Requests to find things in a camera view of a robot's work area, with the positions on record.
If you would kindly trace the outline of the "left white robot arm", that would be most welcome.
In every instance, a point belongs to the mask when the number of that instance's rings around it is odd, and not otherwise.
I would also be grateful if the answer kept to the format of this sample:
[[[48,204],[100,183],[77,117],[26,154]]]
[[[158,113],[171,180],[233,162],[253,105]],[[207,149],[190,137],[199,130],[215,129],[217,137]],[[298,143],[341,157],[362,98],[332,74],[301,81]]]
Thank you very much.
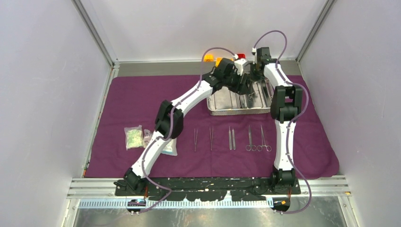
[[[182,96],[173,101],[164,100],[160,104],[155,120],[155,130],[149,144],[139,159],[126,171],[123,179],[114,183],[117,189],[128,190],[134,196],[144,192],[144,180],[149,177],[154,163],[165,146],[182,133],[184,117],[199,102],[223,87],[240,95],[249,93],[247,78],[244,74],[248,64],[248,60],[244,58],[234,61],[223,58],[218,66],[201,75],[196,85]]]

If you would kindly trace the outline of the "purple cloth wrap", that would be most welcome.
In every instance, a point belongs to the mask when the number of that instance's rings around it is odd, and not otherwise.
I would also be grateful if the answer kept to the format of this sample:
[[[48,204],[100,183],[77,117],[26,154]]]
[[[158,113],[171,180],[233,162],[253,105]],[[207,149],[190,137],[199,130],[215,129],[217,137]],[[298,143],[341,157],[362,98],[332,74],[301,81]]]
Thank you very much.
[[[159,106],[192,88],[199,78],[186,76],[117,77],[111,82],[105,107],[92,146],[86,177],[121,178],[143,152],[126,149],[124,128],[142,125],[153,130]],[[253,144],[261,145],[261,129],[271,152],[247,151],[248,126]],[[214,127],[210,151],[209,128]],[[236,150],[229,150],[228,128],[235,130]],[[194,152],[194,129],[198,129]],[[276,128],[269,114],[212,116],[202,101],[184,118],[177,138],[177,156],[160,155],[151,177],[268,177],[276,151]],[[339,171],[339,161],[323,125],[310,102],[296,123],[293,161],[307,178],[331,177]]]

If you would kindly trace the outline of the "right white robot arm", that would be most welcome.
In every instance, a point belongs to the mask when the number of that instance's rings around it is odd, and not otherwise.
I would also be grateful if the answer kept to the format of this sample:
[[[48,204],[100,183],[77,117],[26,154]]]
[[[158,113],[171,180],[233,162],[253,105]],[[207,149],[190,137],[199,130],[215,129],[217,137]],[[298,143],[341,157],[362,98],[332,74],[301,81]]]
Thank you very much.
[[[266,78],[273,88],[270,115],[276,126],[276,156],[270,177],[270,189],[282,194],[296,182],[293,141],[296,120],[302,112],[303,89],[296,86],[282,71],[277,59],[273,59],[268,47],[252,48],[253,75]]]

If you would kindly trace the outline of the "steel surgical scissors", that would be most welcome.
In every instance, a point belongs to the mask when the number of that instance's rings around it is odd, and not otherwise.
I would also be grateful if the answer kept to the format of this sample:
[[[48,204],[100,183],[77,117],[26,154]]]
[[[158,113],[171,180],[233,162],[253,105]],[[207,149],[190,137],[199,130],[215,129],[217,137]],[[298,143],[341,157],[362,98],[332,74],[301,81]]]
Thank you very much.
[[[265,137],[264,137],[264,130],[263,126],[260,126],[261,129],[261,145],[257,146],[257,151],[263,151],[266,150],[267,152],[271,152],[271,146],[267,145]]]
[[[249,139],[249,144],[246,145],[245,149],[247,151],[256,151],[257,147],[253,144],[253,140],[252,140],[252,129],[251,126],[248,126],[248,139]]]

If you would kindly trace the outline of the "green packet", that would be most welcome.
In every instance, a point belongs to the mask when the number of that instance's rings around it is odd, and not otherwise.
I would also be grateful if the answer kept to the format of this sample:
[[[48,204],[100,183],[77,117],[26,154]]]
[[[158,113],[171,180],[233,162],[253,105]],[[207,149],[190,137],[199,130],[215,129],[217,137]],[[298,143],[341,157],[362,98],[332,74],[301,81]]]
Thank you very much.
[[[142,125],[124,128],[126,149],[143,147]]]

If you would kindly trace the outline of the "red block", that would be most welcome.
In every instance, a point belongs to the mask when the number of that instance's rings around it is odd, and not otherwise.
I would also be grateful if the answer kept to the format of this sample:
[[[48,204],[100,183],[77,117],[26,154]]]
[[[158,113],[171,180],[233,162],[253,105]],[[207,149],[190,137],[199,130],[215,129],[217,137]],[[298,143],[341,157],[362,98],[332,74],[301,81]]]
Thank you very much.
[[[244,53],[237,53],[237,59],[246,59],[246,55]]]

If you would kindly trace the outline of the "orange yellow toy block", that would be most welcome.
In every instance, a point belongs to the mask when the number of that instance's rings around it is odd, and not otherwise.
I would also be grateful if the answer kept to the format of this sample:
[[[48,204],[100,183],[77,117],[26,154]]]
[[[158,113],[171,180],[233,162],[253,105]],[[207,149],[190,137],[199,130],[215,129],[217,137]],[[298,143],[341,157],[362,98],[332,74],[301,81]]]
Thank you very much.
[[[222,57],[217,57],[216,58],[216,63],[215,63],[216,67],[220,64],[221,60],[222,60]]]

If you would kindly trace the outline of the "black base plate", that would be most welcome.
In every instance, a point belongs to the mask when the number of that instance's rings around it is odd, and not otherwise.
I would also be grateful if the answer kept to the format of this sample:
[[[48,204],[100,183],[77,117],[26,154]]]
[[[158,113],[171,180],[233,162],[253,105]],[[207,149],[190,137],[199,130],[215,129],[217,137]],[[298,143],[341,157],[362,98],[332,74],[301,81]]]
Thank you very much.
[[[145,196],[151,201],[158,201],[172,192],[167,201],[222,201],[230,196],[233,201],[262,201],[268,195],[298,195],[301,189],[298,180],[293,187],[272,185],[267,177],[192,177],[192,178],[152,178],[158,185],[147,179],[139,181],[135,189],[131,189],[124,180],[114,182],[116,196]]]

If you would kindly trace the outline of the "pink clear packet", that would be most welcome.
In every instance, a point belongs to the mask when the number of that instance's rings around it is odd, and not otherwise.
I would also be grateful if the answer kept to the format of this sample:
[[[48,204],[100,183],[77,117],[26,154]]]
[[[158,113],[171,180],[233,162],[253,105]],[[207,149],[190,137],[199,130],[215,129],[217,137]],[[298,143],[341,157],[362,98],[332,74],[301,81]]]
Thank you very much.
[[[143,148],[146,148],[148,146],[148,144],[150,143],[151,139],[153,137],[153,132],[148,130],[148,129],[144,129],[143,130]]]

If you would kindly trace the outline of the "white sterile pouch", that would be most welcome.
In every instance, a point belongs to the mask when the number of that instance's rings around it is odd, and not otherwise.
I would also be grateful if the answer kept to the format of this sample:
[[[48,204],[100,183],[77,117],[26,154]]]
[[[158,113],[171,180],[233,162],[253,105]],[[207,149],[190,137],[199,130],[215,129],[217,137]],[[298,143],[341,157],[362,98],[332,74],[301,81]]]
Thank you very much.
[[[163,148],[163,151],[162,151],[161,153],[162,153],[162,154],[165,154],[165,155],[170,155],[170,156],[177,156],[176,142],[177,142],[177,139],[172,139],[172,140]]]

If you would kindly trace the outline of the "steel surgical forceps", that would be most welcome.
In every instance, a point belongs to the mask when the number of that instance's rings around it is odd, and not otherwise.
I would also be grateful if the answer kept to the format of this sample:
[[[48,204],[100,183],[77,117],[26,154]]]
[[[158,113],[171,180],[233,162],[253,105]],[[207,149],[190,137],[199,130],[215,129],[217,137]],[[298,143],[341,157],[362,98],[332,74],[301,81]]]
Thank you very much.
[[[255,89],[253,87],[254,82],[253,81],[249,81],[247,82],[247,86],[248,86],[248,99],[252,100],[253,97],[255,96]]]

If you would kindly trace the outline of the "steel instrument tray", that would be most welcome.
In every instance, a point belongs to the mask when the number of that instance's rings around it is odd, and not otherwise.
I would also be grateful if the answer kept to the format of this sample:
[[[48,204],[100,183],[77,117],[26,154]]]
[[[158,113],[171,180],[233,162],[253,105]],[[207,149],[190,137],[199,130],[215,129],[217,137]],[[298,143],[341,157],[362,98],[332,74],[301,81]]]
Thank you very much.
[[[267,114],[270,112],[271,102],[266,99],[262,82],[265,79],[254,82],[255,96],[252,100],[248,95],[239,95],[231,92],[227,87],[215,92],[207,98],[207,107],[211,115],[242,115],[242,114]]]

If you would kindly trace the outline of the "small orange block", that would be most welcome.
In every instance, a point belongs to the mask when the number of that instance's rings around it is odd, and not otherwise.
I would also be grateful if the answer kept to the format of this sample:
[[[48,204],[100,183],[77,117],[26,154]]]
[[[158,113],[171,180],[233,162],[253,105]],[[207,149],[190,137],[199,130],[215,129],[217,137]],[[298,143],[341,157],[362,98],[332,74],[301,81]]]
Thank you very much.
[[[205,54],[202,59],[203,59],[202,61],[205,61],[205,62],[214,62],[215,61],[213,54]]]

